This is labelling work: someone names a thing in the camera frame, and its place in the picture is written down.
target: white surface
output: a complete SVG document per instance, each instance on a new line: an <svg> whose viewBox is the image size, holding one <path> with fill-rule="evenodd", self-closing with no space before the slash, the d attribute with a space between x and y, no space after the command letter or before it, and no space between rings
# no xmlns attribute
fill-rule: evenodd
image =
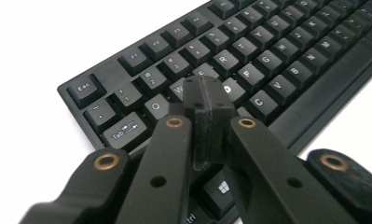
<svg viewBox="0 0 372 224"><path fill-rule="evenodd" d="M56 88L203 2L0 1L0 223L57 198L93 151ZM365 98L313 146L355 147L372 170Z"/></svg>

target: keycap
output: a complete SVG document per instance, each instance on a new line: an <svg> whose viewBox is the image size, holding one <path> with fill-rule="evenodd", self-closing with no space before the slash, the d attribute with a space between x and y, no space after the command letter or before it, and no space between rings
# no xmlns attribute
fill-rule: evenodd
<svg viewBox="0 0 372 224"><path fill-rule="evenodd" d="M144 112L153 124L157 124L160 119L168 115L169 103L162 94L158 94L145 102Z"/></svg>
<svg viewBox="0 0 372 224"><path fill-rule="evenodd" d="M262 26L255 28L247 38L261 50L269 48L275 42L275 36Z"/></svg>
<svg viewBox="0 0 372 224"><path fill-rule="evenodd" d="M290 64L282 74L299 90L304 89L313 79L313 73L311 70L299 61Z"/></svg>
<svg viewBox="0 0 372 224"><path fill-rule="evenodd" d="M246 24L250 29L259 26L265 19L257 10L252 7L246 8L237 18Z"/></svg>
<svg viewBox="0 0 372 224"><path fill-rule="evenodd" d="M293 6L285 8L281 13L279 13L279 16L287 21L292 28L297 27L305 20L305 14Z"/></svg>
<svg viewBox="0 0 372 224"><path fill-rule="evenodd" d="M87 107L84 116L97 134L102 133L120 119L120 116L113 109L113 104L107 102L105 98Z"/></svg>
<svg viewBox="0 0 372 224"><path fill-rule="evenodd" d="M168 25L162 35L176 49L183 46L193 37L192 34L180 22Z"/></svg>
<svg viewBox="0 0 372 224"><path fill-rule="evenodd" d="M247 98L247 92L234 80L232 77L229 77L223 82L224 90L226 90L229 99L235 106L241 104L241 102Z"/></svg>
<svg viewBox="0 0 372 224"><path fill-rule="evenodd" d="M154 96L164 91L169 85L169 80L162 75L157 67L150 67L144 70L139 75L137 82L149 96Z"/></svg>
<svg viewBox="0 0 372 224"><path fill-rule="evenodd" d="M231 52L241 63L248 63L259 54L259 49L248 39L242 37L232 44L229 48Z"/></svg>
<svg viewBox="0 0 372 224"><path fill-rule="evenodd" d="M145 123L135 112L132 112L104 131L102 139L109 147L129 151L143 142L148 135L149 130Z"/></svg>
<svg viewBox="0 0 372 224"><path fill-rule="evenodd" d="M105 90L94 75L78 77L67 89L78 108L84 108L105 95Z"/></svg>
<svg viewBox="0 0 372 224"><path fill-rule="evenodd" d="M218 53L230 45L229 37L217 28L213 28L207 32L200 41L213 53Z"/></svg>
<svg viewBox="0 0 372 224"><path fill-rule="evenodd" d="M246 25L235 17L226 20L220 28L233 41L243 37L248 31Z"/></svg>
<svg viewBox="0 0 372 224"><path fill-rule="evenodd" d="M266 50L260 54L253 61L253 65L267 77L276 76L284 67L282 60L270 50Z"/></svg>
<svg viewBox="0 0 372 224"><path fill-rule="evenodd" d="M246 104L253 117L268 123L279 111L279 105L265 91L256 93Z"/></svg>
<svg viewBox="0 0 372 224"><path fill-rule="evenodd" d="M131 82L119 87L114 95L116 96L117 105L125 114L137 109L145 101L145 97Z"/></svg>
<svg viewBox="0 0 372 224"><path fill-rule="evenodd" d="M216 217L224 215L234 204L222 172L219 172L203 186L200 197L206 201Z"/></svg>
<svg viewBox="0 0 372 224"><path fill-rule="evenodd" d="M213 27L212 23L206 20L205 17L200 15L199 12L193 12L186 15L186 19L183 21L183 25L193 35L201 35L203 32Z"/></svg>
<svg viewBox="0 0 372 224"><path fill-rule="evenodd" d="M172 81L184 77L192 70L191 64L189 64L179 53L173 53L165 57L162 60L161 66Z"/></svg>
<svg viewBox="0 0 372 224"><path fill-rule="evenodd" d="M167 94L171 97L174 102L183 102L183 82L185 78L180 78L174 82L169 89L167 89Z"/></svg>
<svg viewBox="0 0 372 224"><path fill-rule="evenodd" d="M281 106L287 105L296 94L296 87L282 75L272 79L264 90Z"/></svg>
<svg viewBox="0 0 372 224"><path fill-rule="evenodd" d="M225 20L232 16L237 8L228 0L213 0L209 9L221 20Z"/></svg>
<svg viewBox="0 0 372 224"><path fill-rule="evenodd" d="M208 76L214 78L220 77L220 75L218 75L218 73L215 72L214 69L207 63L203 63L201 66L194 69L194 71L192 71L192 74L194 74L195 76Z"/></svg>
<svg viewBox="0 0 372 224"><path fill-rule="evenodd" d="M131 76L136 76L151 64L147 56L138 48L124 49L118 61L127 69Z"/></svg>
<svg viewBox="0 0 372 224"><path fill-rule="evenodd" d="M226 49L213 57L211 65L214 67L214 70L216 70L217 73L223 78L231 76L241 66L238 59Z"/></svg>
<svg viewBox="0 0 372 224"><path fill-rule="evenodd" d="M213 53L199 40L194 40L185 45L182 55L194 66L200 66L213 57Z"/></svg>
<svg viewBox="0 0 372 224"><path fill-rule="evenodd" d="M233 76L241 86L249 93L254 94L257 90L262 87L267 77L264 76L258 69L252 64L246 64L238 73Z"/></svg>
<svg viewBox="0 0 372 224"><path fill-rule="evenodd" d="M155 62L173 51L171 45L160 35L148 37L143 44L143 49Z"/></svg>

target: keyboard key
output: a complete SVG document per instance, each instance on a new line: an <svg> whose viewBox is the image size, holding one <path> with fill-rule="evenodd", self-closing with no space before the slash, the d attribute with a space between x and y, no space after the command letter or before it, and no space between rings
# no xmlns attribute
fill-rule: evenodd
<svg viewBox="0 0 372 224"><path fill-rule="evenodd" d="M306 51L299 60L315 75L320 74L328 66L328 59L315 48Z"/></svg>
<svg viewBox="0 0 372 224"><path fill-rule="evenodd" d="M281 13L279 13L279 16L287 21L291 28L297 27L305 20L305 14L293 6L285 8Z"/></svg>
<svg viewBox="0 0 372 224"><path fill-rule="evenodd" d="M239 60L241 63L248 63L254 59L258 53L258 48L252 44L245 37L242 37L238 41L232 44L229 51Z"/></svg>
<svg viewBox="0 0 372 224"><path fill-rule="evenodd" d="M329 62L333 62L343 50L343 47L329 36L323 37L315 45L315 48L324 54Z"/></svg>
<svg viewBox="0 0 372 224"><path fill-rule="evenodd" d="M296 45L296 47L301 51L308 49L313 43L313 36L302 27L297 27L295 30L290 32L287 39Z"/></svg>
<svg viewBox="0 0 372 224"><path fill-rule="evenodd" d="M183 25L193 34L201 35L203 32L213 27L212 23L206 20L199 12L186 15Z"/></svg>
<svg viewBox="0 0 372 224"><path fill-rule="evenodd" d="M320 39L328 31L328 25L315 16L304 21L301 26L313 36L314 40Z"/></svg>
<svg viewBox="0 0 372 224"><path fill-rule="evenodd" d="M176 49L193 38L192 34L179 22L168 25L162 35Z"/></svg>
<svg viewBox="0 0 372 224"><path fill-rule="evenodd" d="M144 112L149 120L156 125L159 119L168 115L169 103L162 94L158 94L145 103Z"/></svg>
<svg viewBox="0 0 372 224"><path fill-rule="evenodd" d="M237 11L235 5L228 0L213 0L209 9L221 20L226 20Z"/></svg>
<svg viewBox="0 0 372 224"><path fill-rule="evenodd" d="M296 87L282 75L276 76L265 88L276 103L281 106L287 105L296 94Z"/></svg>
<svg viewBox="0 0 372 224"><path fill-rule="evenodd" d="M270 0L256 1L255 4L253 5L253 8L259 11L266 20L272 17L273 15L277 14L279 11L278 6Z"/></svg>
<svg viewBox="0 0 372 224"><path fill-rule="evenodd" d="M266 50L260 54L253 61L253 64L267 77L275 77L284 67L282 60L270 50Z"/></svg>
<svg viewBox="0 0 372 224"><path fill-rule="evenodd" d="M192 70L191 64L180 56L179 53L171 54L162 61L162 69L167 73L172 81L185 77Z"/></svg>
<svg viewBox="0 0 372 224"><path fill-rule="evenodd" d="M276 39L280 39L290 32L290 24L284 21L279 16L273 16L264 24L264 27L270 31Z"/></svg>
<svg viewBox="0 0 372 224"><path fill-rule="evenodd" d="M235 106L238 106L247 98L247 92L234 80L229 77L223 82L224 90L226 90L229 99Z"/></svg>
<svg viewBox="0 0 372 224"><path fill-rule="evenodd" d="M241 66L238 59L236 59L226 49L213 57L211 65L223 78L231 76L233 73L238 71L239 67Z"/></svg>
<svg viewBox="0 0 372 224"><path fill-rule="evenodd" d="M244 22L250 29L254 29L259 26L263 21L264 17L252 7L246 8L242 13L240 13L237 18Z"/></svg>
<svg viewBox="0 0 372 224"><path fill-rule="evenodd" d="M148 37L142 45L143 50L156 62L173 51L171 45L162 36L154 35Z"/></svg>
<svg viewBox="0 0 372 224"><path fill-rule="evenodd" d="M233 41L243 37L246 31L248 30L246 25L243 24L238 19L236 19L235 17L232 17L228 19L227 21L225 21L224 24L220 28Z"/></svg>
<svg viewBox="0 0 372 224"><path fill-rule="evenodd" d="M203 63L201 66L192 71L195 76L208 76L219 78L220 75L214 71L214 69L207 63Z"/></svg>
<svg viewBox="0 0 372 224"><path fill-rule="evenodd" d="M115 91L114 95L116 96L117 105L125 114L137 109L145 101L145 97L131 82L122 85Z"/></svg>
<svg viewBox="0 0 372 224"><path fill-rule="evenodd" d="M203 186L200 197L206 201L218 218L222 217L234 205L229 186L222 172L219 172Z"/></svg>
<svg viewBox="0 0 372 224"><path fill-rule="evenodd" d="M291 63L300 54L299 49L287 38L279 40L270 50L278 56L284 64Z"/></svg>
<svg viewBox="0 0 372 224"><path fill-rule="evenodd" d="M212 52L204 46L199 40L194 40L186 44L181 53L194 66L200 66L206 63L213 56Z"/></svg>
<svg viewBox="0 0 372 224"><path fill-rule="evenodd" d="M169 80L162 75L157 67L150 67L144 70L144 72L139 75L137 82L142 87L142 90L149 96L157 95L164 91L169 85Z"/></svg>
<svg viewBox="0 0 372 224"><path fill-rule="evenodd" d="M253 117L268 123L278 112L278 104L264 91L256 93L246 104L246 108Z"/></svg>
<svg viewBox="0 0 372 224"><path fill-rule="evenodd" d="M132 112L104 131L102 139L109 147L130 151L147 139L148 135L149 131L145 123L135 112Z"/></svg>
<svg viewBox="0 0 372 224"><path fill-rule="evenodd" d="M106 94L94 75L78 77L70 83L67 91L80 109Z"/></svg>
<svg viewBox="0 0 372 224"><path fill-rule="evenodd" d="M295 61L283 71L283 76L302 90L311 82L313 73L304 64Z"/></svg>
<svg viewBox="0 0 372 224"><path fill-rule="evenodd" d="M234 78L243 86L249 93L254 94L257 90L265 84L267 79L258 69L252 64L246 64Z"/></svg>
<svg viewBox="0 0 372 224"><path fill-rule="evenodd" d="M209 31L200 41L213 53L218 53L231 44L229 37L217 28L213 28Z"/></svg>
<svg viewBox="0 0 372 224"><path fill-rule="evenodd" d="M84 113L84 116L97 134L102 133L108 127L115 124L120 118L113 109L112 104L109 104L106 99L101 99L91 104Z"/></svg>
<svg viewBox="0 0 372 224"><path fill-rule="evenodd" d="M304 13L306 17L310 17L319 10L319 6L313 0L296 0L293 6Z"/></svg>
<svg viewBox="0 0 372 224"><path fill-rule="evenodd" d="M180 78L174 82L168 89L167 94L173 102L183 102L183 82L185 78Z"/></svg>
<svg viewBox="0 0 372 224"><path fill-rule="evenodd" d="M255 28L247 38L261 50L265 50L275 43L275 36L262 26Z"/></svg>
<svg viewBox="0 0 372 224"><path fill-rule="evenodd" d="M136 76L151 64L151 61L138 48L124 49L118 61L131 76Z"/></svg>
<svg viewBox="0 0 372 224"><path fill-rule="evenodd" d="M206 224L211 223L211 220L200 207L200 205L190 198L188 201L188 210L186 216L186 224Z"/></svg>

